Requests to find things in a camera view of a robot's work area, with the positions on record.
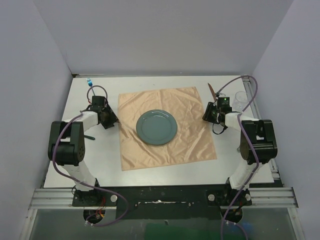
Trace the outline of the teal round plate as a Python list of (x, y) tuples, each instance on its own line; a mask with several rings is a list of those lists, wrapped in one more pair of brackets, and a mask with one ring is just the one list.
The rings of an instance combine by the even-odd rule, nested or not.
[(174, 139), (178, 131), (175, 118), (167, 111), (153, 109), (143, 113), (136, 122), (141, 141), (151, 146), (163, 146)]

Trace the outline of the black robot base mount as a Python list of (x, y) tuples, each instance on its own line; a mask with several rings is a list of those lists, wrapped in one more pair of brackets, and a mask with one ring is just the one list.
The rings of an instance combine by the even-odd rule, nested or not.
[(91, 223), (112, 220), (219, 220), (242, 216), (252, 205), (249, 190), (238, 192), (228, 184), (125, 186), (109, 191), (71, 189), (72, 206), (84, 207), (83, 217)]

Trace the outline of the peach satin cloth napkin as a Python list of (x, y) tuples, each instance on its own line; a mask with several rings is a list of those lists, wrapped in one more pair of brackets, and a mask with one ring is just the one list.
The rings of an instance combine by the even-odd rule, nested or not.
[[(139, 117), (150, 110), (164, 110), (177, 123), (173, 140), (162, 146), (144, 143), (137, 135)], [(196, 87), (168, 88), (118, 96), (121, 168), (124, 171), (216, 160), (204, 107)]]

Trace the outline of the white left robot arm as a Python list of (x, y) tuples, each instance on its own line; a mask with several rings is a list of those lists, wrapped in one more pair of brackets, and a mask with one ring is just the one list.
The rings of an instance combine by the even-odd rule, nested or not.
[(66, 121), (54, 121), (50, 126), (48, 158), (54, 169), (75, 184), (75, 193), (88, 204), (100, 203), (102, 193), (98, 180), (85, 163), (85, 131), (97, 125), (109, 129), (119, 119), (111, 109), (106, 96), (93, 96), (80, 115)]

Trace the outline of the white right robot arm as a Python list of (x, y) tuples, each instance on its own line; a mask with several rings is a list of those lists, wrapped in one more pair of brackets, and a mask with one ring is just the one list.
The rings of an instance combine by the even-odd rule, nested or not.
[(242, 160), (228, 178), (230, 187), (222, 192), (223, 200), (233, 205), (241, 198), (239, 190), (248, 189), (258, 170), (278, 154), (273, 122), (270, 119), (247, 117), (234, 111), (230, 98), (226, 96), (218, 96), (213, 102), (209, 102), (202, 119), (213, 126), (222, 126), (219, 134), (227, 129), (240, 132), (239, 152)]

